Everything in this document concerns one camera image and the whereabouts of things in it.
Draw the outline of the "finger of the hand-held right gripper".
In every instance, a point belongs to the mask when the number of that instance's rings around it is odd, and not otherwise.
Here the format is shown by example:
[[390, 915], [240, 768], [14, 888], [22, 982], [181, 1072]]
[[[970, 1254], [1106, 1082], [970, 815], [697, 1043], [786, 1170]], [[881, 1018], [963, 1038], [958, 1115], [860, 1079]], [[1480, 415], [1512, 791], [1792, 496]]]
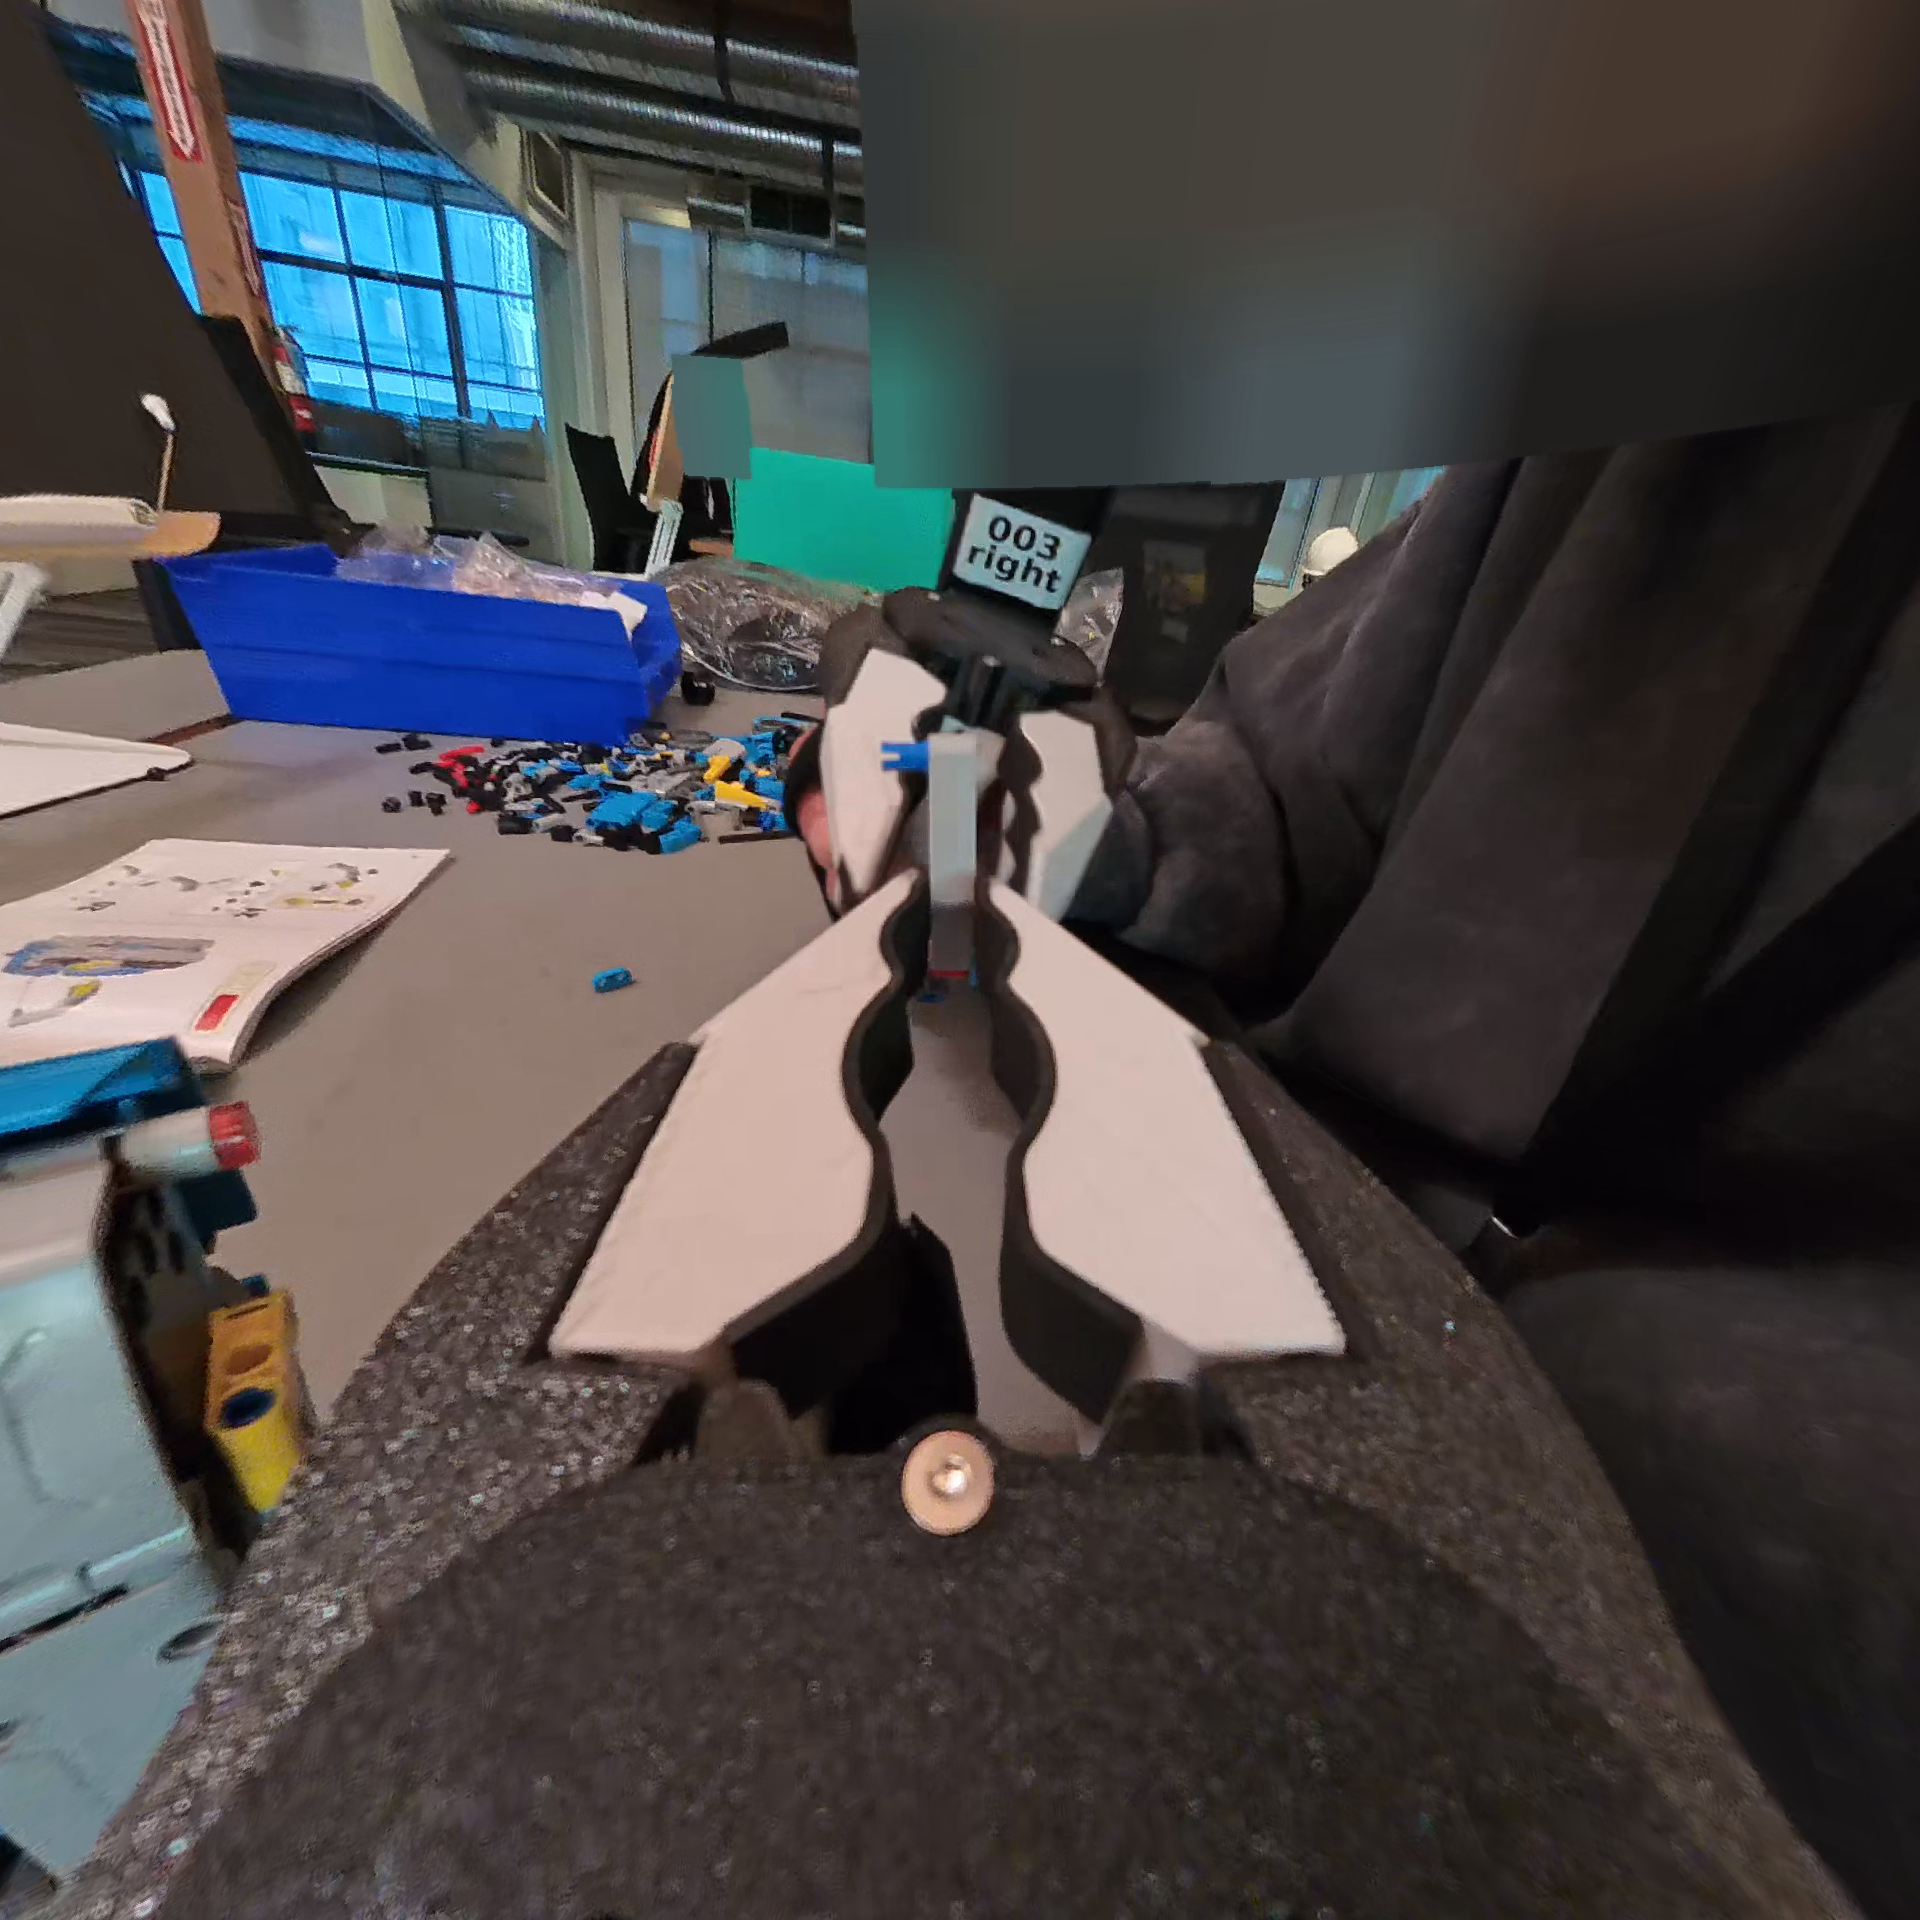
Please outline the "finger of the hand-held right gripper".
[[820, 728], [828, 818], [828, 901], [851, 910], [888, 880], [915, 803], [885, 756], [944, 731], [946, 684], [912, 659], [864, 654], [846, 698]]
[[1078, 711], [1019, 719], [1019, 896], [1068, 922], [1109, 830], [1118, 772], [1112, 733]]

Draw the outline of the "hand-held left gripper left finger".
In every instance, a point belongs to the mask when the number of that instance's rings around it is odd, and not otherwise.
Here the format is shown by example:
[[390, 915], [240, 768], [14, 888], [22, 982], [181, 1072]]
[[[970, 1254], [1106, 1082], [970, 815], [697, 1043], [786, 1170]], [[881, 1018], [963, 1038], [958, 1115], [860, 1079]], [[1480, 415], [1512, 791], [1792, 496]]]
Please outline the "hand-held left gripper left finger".
[[894, 1219], [929, 887], [902, 874], [714, 1015], [555, 1322], [557, 1358], [693, 1370], [848, 1300]]

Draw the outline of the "grey angled beam assembly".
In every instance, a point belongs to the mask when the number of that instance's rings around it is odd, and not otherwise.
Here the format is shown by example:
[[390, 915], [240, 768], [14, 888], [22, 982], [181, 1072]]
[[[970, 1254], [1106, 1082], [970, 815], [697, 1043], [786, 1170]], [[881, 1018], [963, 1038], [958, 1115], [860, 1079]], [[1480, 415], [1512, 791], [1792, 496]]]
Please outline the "grey angled beam assembly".
[[977, 815], [982, 733], [944, 724], [924, 740], [885, 740], [881, 765], [921, 778], [929, 970], [977, 971]]

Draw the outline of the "grey desk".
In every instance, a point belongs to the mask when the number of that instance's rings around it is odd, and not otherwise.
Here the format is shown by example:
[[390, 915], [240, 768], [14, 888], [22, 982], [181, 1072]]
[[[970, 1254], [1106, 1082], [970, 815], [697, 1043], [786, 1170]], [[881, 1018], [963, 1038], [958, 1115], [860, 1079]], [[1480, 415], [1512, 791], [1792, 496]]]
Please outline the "grey desk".
[[[451, 1245], [660, 1045], [678, 1043], [828, 926], [790, 844], [619, 855], [389, 815], [411, 755], [378, 731], [235, 722], [201, 656], [155, 654], [4, 686], [4, 717], [181, 733], [193, 763], [4, 823], [4, 901], [162, 837], [444, 848], [379, 933], [282, 994], [232, 1092], [251, 1103], [259, 1219], [235, 1276], [294, 1295], [317, 1414]], [[592, 971], [636, 982], [595, 994]]]

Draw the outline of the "white desk stand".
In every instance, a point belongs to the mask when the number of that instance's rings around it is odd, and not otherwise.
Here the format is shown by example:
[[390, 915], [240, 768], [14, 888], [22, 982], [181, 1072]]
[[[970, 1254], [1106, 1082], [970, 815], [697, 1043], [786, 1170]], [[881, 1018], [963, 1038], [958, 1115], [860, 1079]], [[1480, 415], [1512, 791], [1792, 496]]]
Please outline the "white desk stand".
[[[169, 507], [176, 415], [155, 391], [139, 396], [160, 430], [160, 475], [138, 496], [22, 494], [2, 498], [2, 648], [65, 559], [181, 559], [213, 546], [217, 512]], [[193, 763], [190, 752], [150, 740], [2, 724], [2, 818], [49, 808], [128, 783], [157, 781]]]

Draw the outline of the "clear plastic bag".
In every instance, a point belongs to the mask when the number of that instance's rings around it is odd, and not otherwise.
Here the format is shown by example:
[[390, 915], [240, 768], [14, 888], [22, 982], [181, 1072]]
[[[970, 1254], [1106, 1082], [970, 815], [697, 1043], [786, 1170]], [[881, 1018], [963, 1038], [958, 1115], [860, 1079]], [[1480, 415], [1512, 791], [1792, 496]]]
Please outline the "clear plastic bag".
[[422, 526], [379, 523], [337, 559], [333, 571], [356, 586], [605, 611], [630, 626], [645, 618], [636, 582], [525, 559], [492, 535], [442, 535]]
[[1068, 704], [1101, 688], [1104, 654], [1058, 635], [1058, 618], [971, 588], [857, 589], [742, 559], [662, 574], [685, 668], [749, 690], [840, 704], [864, 654], [897, 654], [963, 706]]

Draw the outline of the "teal upright panel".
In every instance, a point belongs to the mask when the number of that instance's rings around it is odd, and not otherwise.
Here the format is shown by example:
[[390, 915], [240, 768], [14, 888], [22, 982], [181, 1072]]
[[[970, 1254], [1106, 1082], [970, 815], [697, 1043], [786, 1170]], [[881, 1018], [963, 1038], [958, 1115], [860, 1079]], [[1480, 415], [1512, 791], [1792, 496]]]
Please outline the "teal upright panel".
[[752, 447], [731, 483], [734, 556], [870, 592], [932, 588], [954, 531], [954, 494], [877, 486], [875, 468]]

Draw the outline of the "pile of loose brick pieces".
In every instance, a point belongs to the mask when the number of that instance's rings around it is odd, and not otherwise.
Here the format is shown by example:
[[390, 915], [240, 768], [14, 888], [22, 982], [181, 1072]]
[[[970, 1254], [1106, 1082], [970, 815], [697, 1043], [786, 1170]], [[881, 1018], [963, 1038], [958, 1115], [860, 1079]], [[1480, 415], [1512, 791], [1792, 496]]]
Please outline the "pile of loose brick pieces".
[[785, 778], [809, 717], [766, 714], [734, 733], [645, 724], [614, 746], [492, 738], [434, 748], [421, 733], [379, 740], [385, 759], [411, 755], [389, 815], [456, 814], [501, 837], [668, 858], [699, 845], [790, 839]]

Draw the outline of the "blue storage bin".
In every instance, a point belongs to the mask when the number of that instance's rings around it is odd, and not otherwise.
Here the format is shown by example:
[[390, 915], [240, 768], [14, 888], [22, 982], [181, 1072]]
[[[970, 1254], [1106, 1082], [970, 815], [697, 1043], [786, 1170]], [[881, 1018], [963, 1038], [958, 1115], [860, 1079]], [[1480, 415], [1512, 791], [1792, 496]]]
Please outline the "blue storage bin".
[[653, 582], [544, 604], [354, 578], [322, 544], [160, 568], [245, 722], [614, 746], [681, 686], [681, 634]]

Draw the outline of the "white instruction booklet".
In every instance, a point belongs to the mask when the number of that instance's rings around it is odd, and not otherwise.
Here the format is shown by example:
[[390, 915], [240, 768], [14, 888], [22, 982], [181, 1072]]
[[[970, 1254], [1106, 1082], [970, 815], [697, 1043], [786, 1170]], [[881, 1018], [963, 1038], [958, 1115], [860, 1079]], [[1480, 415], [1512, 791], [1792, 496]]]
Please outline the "white instruction booklet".
[[302, 976], [365, 940], [444, 848], [160, 839], [2, 907], [2, 1067], [172, 1039], [240, 1066]]

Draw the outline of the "large paned window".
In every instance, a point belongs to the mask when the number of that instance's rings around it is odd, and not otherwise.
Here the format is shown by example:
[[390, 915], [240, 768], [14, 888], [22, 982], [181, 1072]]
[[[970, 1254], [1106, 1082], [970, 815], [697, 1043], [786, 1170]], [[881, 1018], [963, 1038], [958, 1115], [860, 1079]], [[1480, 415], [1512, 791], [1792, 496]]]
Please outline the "large paned window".
[[229, 112], [272, 319], [317, 400], [405, 421], [544, 423], [538, 237], [370, 101], [345, 123]]

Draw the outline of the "blue toy brick robot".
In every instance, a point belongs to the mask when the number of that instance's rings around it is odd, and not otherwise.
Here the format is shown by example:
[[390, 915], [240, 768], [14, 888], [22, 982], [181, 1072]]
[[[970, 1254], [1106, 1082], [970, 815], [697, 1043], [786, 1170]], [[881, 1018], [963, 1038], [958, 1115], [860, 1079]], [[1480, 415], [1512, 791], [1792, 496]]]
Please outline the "blue toy brick robot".
[[256, 1155], [172, 1039], [2, 1072], [8, 1875], [131, 1799], [307, 1450], [292, 1298], [214, 1260]]

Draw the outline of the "black partition board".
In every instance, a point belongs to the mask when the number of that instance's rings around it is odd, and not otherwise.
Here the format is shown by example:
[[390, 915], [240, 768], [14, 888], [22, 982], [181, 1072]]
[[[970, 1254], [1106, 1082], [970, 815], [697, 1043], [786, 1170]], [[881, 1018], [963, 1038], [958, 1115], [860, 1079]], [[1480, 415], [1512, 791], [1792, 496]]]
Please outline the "black partition board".
[[37, 4], [2, 4], [2, 494], [217, 512], [226, 536], [340, 536], [240, 319], [196, 312]]

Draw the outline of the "silver ventilation duct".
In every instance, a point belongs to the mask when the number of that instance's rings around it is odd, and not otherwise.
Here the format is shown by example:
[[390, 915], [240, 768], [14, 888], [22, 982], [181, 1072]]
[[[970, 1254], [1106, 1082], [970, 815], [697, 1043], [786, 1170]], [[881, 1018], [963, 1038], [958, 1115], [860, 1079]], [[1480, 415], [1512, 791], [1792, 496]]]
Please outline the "silver ventilation duct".
[[467, 103], [595, 152], [862, 183], [846, 4], [397, 4]]

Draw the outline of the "wooden support post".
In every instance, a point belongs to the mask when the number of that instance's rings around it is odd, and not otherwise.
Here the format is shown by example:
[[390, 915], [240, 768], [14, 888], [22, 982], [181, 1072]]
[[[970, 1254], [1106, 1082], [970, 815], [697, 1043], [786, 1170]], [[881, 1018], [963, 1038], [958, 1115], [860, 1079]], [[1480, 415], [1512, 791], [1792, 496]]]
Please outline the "wooden support post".
[[198, 309], [240, 319], [277, 397], [277, 327], [250, 224], [224, 87], [201, 2], [125, 2], [160, 164], [176, 199]]

